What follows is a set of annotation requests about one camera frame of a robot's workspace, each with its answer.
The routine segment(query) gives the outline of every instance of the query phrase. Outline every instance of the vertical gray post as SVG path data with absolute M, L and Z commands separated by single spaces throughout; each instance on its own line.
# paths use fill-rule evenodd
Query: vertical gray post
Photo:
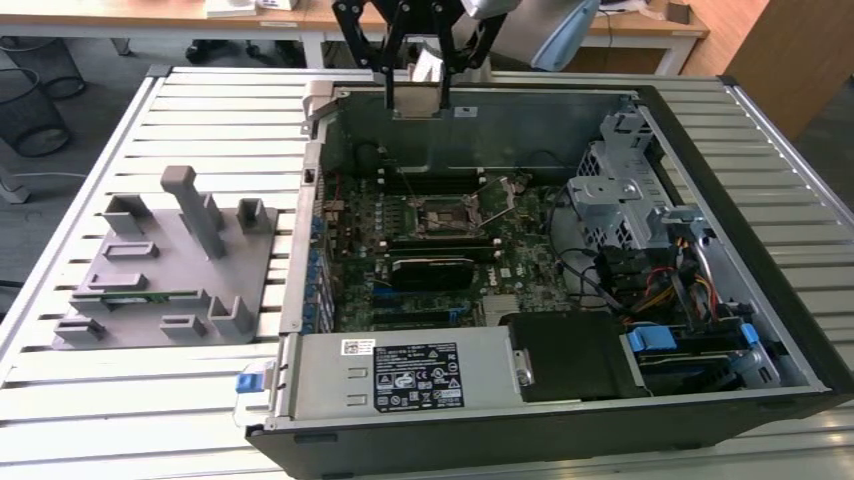
M 177 200 L 184 213 L 184 221 L 196 234 L 204 253 L 208 259 L 216 259 L 225 255 L 225 245 L 218 238 L 216 225 L 210 219 L 210 214 L 204 208 L 204 202 L 196 191 L 192 182 L 196 179 L 196 172 L 185 165 L 170 165 L 165 167 L 160 177 L 162 190 Z

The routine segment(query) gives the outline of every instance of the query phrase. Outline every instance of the gray floor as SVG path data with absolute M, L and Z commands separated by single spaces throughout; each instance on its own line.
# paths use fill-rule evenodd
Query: gray floor
M 268 55 L 265 63 L 281 66 L 272 42 L 257 42 Z M 70 39 L 67 45 L 87 89 L 77 98 L 57 103 L 70 127 L 73 143 L 42 159 L 18 157 L 0 143 L 0 162 L 14 173 L 89 171 L 112 129 L 124 113 L 148 66 L 154 63 L 188 65 L 186 42 L 134 39 L 133 56 L 118 57 L 108 40 Z M 217 53 L 209 66 L 262 67 L 261 61 L 232 42 Z M 0 57 L 0 68 L 10 62 Z M 827 179 L 848 206 L 854 205 L 854 84 L 845 85 L 829 106 L 797 139 L 796 147 Z M 0 279 L 23 280 L 79 186 L 69 177 L 26 178 L 31 198 L 25 205 L 10 206 L 0 200 Z M 7 309 L 14 291 L 0 288 L 0 312 Z

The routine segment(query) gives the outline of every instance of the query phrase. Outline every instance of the white slatted table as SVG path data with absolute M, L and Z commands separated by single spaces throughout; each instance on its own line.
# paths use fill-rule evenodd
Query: white slatted table
M 233 424 L 233 380 L 249 362 L 276 352 L 305 144 L 298 127 L 302 86 L 310 79 L 366 78 L 360 71 L 176 68 L 168 78 L 145 80 L 0 327 L 0 478 L 285 478 Z M 677 77 L 494 73 L 493 78 L 506 83 L 641 82 L 659 88 L 800 298 L 854 364 L 851 214 L 737 89 L 715 79 Z M 280 211 L 260 343 L 53 352 L 51 330 L 67 310 L 69 288 L 81 281 L 106 232 L 94 213 L 109 194 L 121 192 L 142 192 L 154 208 L 173 207 L 172 198 L 157 193 L 158 173 L 169 164 L 193 166 L 198 190 L 213 192 L 220 207 L 252 196 Z M 669 171 L 683 185 L 672 167 Z M 261 395 L 257 404 L 264 401 Z M 505 479 L 841 479 L 849 478 L 852 446 L 854 413 L 843 406 L 767 425 L 711 449 L 462 473 Z

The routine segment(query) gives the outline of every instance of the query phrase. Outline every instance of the blue clip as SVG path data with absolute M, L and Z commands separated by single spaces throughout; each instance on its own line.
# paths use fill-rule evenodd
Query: blue clip
M 241 373 L 237 375 L 237 386 L 234 387 L 237 393 L 257 393 L 264 391 L 264 374 L 257 373 Z
M 628 333 L 628 345 L 632 352 L 647 350 L 675 350 L 676 340 L 669 328 L 664 326 L 637 327 Z
M 748 323 L 741 323 L 741 335 L 744 335 L 747 345 L 752 346 L 759 343 L 759 334 L 756 333 L 756 328 Z

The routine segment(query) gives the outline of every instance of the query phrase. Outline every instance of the blue drive latch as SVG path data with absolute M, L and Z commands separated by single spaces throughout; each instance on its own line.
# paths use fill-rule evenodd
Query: blue drive latch
M 237 375 L 234 391 L 241 393 L 257 393 L 264 391 L 264 372 L 241 373 Z
M 628 332 L 628 345 L 632 352 L 649 350 L 675 350 L 676 340 L 672 338 L 669 328 L 659 325 L 637 327 Z

